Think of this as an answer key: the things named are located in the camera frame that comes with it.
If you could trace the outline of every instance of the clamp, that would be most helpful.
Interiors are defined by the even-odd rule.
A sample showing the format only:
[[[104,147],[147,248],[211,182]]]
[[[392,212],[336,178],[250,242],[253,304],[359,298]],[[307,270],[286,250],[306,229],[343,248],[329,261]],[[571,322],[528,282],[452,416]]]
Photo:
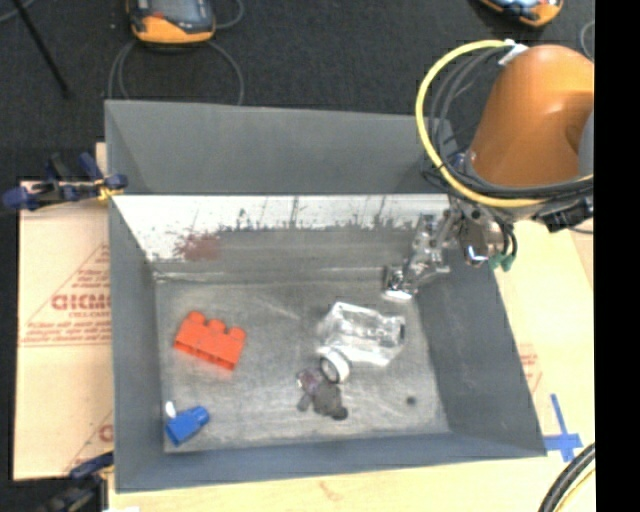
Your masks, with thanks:
[[[5,207],[13,210],[30,210],[76,202],[82,199],[108,197],[121,193],[129,184],[123,174],[104,176],[95,159],[87,152],[78,158],[90,182],[72,181],[67,166],[58,153],[53,154],[45,166],[45,179],[30,187],[19,186],[2,194]]]

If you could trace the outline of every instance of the dirt stain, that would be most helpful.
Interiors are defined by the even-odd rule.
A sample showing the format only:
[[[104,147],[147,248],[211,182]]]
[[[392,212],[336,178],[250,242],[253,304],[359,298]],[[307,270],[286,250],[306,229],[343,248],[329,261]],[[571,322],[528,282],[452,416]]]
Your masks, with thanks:
[[[173,254],[186,261],[217,260],[220,255],[220,237],[209,231],[190,233],[178,239]]]
[[[330,501],[340,501],[342,499],[342,495],[329,489],[329,486],[325,482],[319,482],[318,485]]]

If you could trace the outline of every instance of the clear plastic bottle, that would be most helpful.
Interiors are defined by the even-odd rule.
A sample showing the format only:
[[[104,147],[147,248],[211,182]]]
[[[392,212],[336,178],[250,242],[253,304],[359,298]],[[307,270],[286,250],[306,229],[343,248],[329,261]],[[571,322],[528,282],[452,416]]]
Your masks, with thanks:
[[[323,343],[317,352],[327,378],[343,382],[352,365],[388,365],[404,348],[405,319],[385,316],[345,302],[336,302],[318,327]]]

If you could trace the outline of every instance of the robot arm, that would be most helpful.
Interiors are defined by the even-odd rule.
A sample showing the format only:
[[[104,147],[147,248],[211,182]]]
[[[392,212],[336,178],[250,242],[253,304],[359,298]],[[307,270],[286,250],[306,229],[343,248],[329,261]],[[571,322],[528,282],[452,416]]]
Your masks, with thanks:
[[[443,157],[435,119],[446,119],[465,80],[496,55],[503,68],[470,146]],[[440,80],[452,63],[458,68]],[[435,94],[425,121],[427,92],[436,78],[445,90]],[[594,64],[583,55],[513,41],[463,45],[427,73],[416,122],[433,163],[430,177],[443,184],[451,206],[435,224],[419,220],[404,265],[388,271],[387,296],[409,299],[420,285],[446,274],[449,246],[457,244],[472,266],[508,270],[517,251],[514,223],[533,220],[555,232],[593,216]]]

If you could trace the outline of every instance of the plastic bottle cap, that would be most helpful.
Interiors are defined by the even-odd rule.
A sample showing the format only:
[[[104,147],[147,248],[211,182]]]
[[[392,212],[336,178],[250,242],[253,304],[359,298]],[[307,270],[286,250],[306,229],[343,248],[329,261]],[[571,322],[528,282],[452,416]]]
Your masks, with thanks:
[[[329,382],[341,383],[351,373],[347,358],[337,350],[330,350],[320,358],[320,369]]]
[[[164,404],[164,412],[167,413],[169,418],[175,418],[178,415],[176,412],[176,406],[171,400]]]

